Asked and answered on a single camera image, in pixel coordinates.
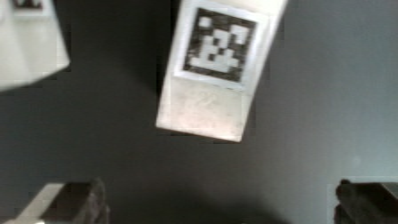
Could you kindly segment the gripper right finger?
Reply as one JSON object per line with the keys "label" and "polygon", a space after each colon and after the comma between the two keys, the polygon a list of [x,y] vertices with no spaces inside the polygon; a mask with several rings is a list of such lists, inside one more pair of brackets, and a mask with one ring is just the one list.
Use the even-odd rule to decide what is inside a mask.
{"label": "gripper right finger", "polygon": [[335,224],[398,224],[398,182],[344,179],[337,197]]}

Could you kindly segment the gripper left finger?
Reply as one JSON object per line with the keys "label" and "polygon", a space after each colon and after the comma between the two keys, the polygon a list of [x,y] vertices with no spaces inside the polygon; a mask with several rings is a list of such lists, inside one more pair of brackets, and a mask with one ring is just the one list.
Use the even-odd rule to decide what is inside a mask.
{"label": "gripper left finger", "polygon": [[111,224],[104,181],[49,183],[22,213],[0,224]]}

